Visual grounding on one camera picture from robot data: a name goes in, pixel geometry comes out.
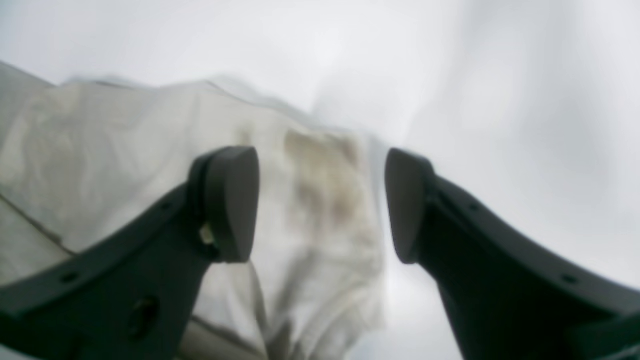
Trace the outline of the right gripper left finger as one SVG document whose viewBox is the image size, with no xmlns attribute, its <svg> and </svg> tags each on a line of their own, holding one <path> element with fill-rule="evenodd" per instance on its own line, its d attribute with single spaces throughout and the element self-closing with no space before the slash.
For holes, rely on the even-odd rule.
<svg viewBox="0 0 640 360">
<path fill-rule="evenodd" d="M 100 243 L 1 289 L 1 344 L 39 360 L 171 360 L 212 264 L 245 264 L 253 146 L 198 157 L 186 183 Z"/>
</svg>

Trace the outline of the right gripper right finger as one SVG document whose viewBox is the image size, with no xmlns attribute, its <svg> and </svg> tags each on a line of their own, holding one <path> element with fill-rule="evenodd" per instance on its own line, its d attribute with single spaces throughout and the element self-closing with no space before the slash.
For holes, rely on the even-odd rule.
<svg viewBox="0 0 640 360">
<path fill-rule="evenodd" d="M 384 184 L 398 259 L 435 280 L 466 360 L 637 360 L 639 292 L 540 246 L 430 161 L 392 148 Z"/>
</svg>

